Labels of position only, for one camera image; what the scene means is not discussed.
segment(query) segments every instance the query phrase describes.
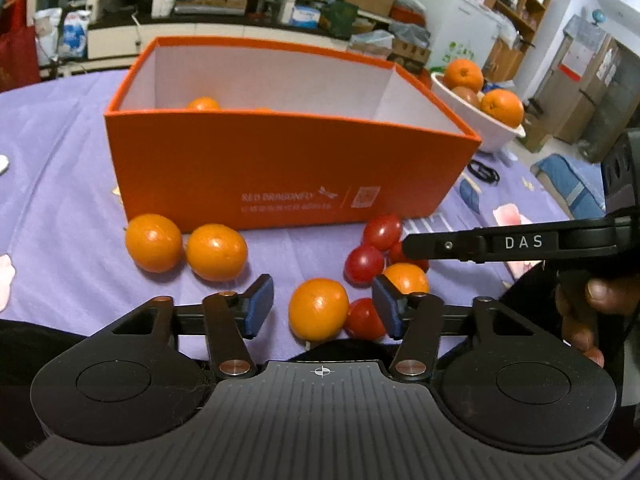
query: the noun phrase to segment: metal screw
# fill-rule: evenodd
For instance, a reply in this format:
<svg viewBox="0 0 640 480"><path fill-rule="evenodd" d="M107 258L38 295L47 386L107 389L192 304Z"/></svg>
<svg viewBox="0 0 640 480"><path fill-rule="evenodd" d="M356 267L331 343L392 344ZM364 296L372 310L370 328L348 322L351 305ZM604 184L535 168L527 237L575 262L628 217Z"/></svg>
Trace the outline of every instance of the metal screw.
<svg viewBox="0 0 640 480"><path fill-rule="evenodd" d="M247 373L251 370L251 365L242 359L229 359L220 365L220 371L223 374L237 376Z"/></svg>
<svg viewBox="0 0 640 480"><path fill-rule="evenodd" d="M396 372L404 376L414 377L427 371L427 365L415 359L405 359L396 365Z"/></svg>

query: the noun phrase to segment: floor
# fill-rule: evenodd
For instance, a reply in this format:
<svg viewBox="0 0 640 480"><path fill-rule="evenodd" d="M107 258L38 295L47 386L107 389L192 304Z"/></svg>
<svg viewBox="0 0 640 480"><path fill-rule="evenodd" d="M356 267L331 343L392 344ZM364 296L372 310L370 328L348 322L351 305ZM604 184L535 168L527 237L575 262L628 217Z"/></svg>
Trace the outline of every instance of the floor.
<svg viewBox="0 0 640 480"><path fill-rule="evenodd" d="M549 156L553 153L558 153L559 155L572 156L573 158L582 158L578 153L577 144L574 144L572 146L554 137L552 137L549 141L547 141L547 143L544 145L542 150L540 150L537 153L531 153L517 140L512 140L509 144L507 144L507 148L511 152L513 152L520 159L520 162L523 163L528 168L530 168L537 161L542 160L546 156Z"/></svg>

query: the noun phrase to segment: orange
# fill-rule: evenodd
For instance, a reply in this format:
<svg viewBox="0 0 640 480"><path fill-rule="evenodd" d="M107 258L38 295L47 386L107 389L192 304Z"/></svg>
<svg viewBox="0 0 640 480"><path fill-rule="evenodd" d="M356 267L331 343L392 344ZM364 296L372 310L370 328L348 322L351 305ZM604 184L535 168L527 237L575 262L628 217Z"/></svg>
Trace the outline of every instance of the orange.
<svg viewBox="0 0 640 480"><path fill-rule="evenodd" d="M234 279L246 263L244 238L221 224L198 227L187 240L187 262L198 276L209 282Z"/></svg>
<svg viewBox="0 0 640 480"><path fill-rule="evenodd" d="M495 89L488 92L480 103L487 115L511 128L517 128L524 119L524 107L520 98L508 90Z"/></svg>
<svg viewBox="0 0 640 480"><path fill-rule="evenodd" d="M131 220L124 245L133 261L148 272L172 269L182 256L180 229L160 215L145 214Z"/></svg>
<svg viewBox="0 0 640 480"><path fill-rule="evenodd" d="M468 59L457 59L449 63L442 78L444 86L453 90L463 86L473 90L476 94L482 90L484 76L480 67Z"/></svg>
<svg viewBox="0 0 640 480"><path fill-rule="evenodd" d="M470 105L475 106L476 108L480 107L478 94L476 94L472 89L467 88L466 86L456 86L452 92Z"/></svg>
<svg viewBox="0 0 640 480"><path fill-rule="evenodd" d="M325 278L302 283L289 301L289 325L305 341L324 341L336 335L348 313L347 291L340 283Z"/></svg>
<svg viewBox="0 0 640 480"><path fill-rule="evenodd" d="M211 97L198 97L189 103L187 108L196 110L220 110L220 105Z"/></svg>
<svg viewBox="0 0 640 480"><path fill-rule="evenodd" d="M387 267L383 274L403 294L429 291L427 276L414 264L393 264Z"/></svg>

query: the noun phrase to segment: orange box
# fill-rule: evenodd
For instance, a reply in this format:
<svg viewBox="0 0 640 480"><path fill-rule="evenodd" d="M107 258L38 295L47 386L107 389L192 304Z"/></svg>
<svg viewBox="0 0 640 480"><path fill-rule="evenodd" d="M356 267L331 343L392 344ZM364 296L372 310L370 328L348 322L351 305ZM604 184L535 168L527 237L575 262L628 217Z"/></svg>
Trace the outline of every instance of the orange box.
<svg viewBox="0 0 640 480"><path fill-rule="evenodd" d="M104 117L127 218L183 232L428 216L481 142L394 63L247 38L156 38Z"/></svg>

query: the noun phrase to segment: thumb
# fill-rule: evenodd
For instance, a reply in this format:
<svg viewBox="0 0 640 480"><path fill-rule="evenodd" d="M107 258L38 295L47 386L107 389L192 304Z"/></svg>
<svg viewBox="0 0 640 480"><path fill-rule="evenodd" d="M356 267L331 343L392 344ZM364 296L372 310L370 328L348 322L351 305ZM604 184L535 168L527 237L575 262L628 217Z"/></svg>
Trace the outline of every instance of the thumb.
<svg viewBox="0 0 640 480"><path fill-rule="evenodd" d="M614 280L589 280L586 289L589 304L606 314L629 316L640 301L639 276L627 276Z"/></svg>

